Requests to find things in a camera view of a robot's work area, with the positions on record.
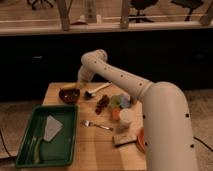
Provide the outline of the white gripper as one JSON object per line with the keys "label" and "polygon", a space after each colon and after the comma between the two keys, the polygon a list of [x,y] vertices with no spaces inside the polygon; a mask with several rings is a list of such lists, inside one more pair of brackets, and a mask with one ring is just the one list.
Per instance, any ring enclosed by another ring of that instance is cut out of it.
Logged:
{"label": "white gripper", "polygon": [[81,66],[77,74],[77,83],[80,88],[84,87],[87,83],[91,82],[94,73],[84,66]]}

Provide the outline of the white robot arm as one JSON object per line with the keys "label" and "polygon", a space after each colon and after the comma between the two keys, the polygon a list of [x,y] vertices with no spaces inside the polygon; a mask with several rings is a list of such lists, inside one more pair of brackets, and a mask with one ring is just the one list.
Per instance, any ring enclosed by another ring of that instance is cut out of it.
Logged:
{"label": "white robot arm", "polygon": [[148,171],[199,171],[188,102],[178,86],[114,67],[102,49],[81,57],[78,80],[87,83],[96,74],[142,103]]}

